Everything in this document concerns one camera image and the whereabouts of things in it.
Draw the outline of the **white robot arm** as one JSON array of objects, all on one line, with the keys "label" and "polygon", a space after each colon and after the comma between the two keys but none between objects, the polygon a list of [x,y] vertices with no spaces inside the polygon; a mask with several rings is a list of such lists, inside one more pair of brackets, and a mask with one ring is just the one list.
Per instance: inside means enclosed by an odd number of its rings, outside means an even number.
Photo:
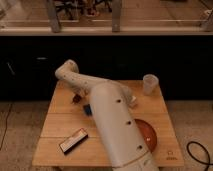
[{"label": "white robot arm", "polygon": [[65,61],[55,71],[78,95],[89,95],[92,116],[113,171],[159,171],[155,159],[132,117],[131,89],[117,81],[84,75],[75,61]]}]

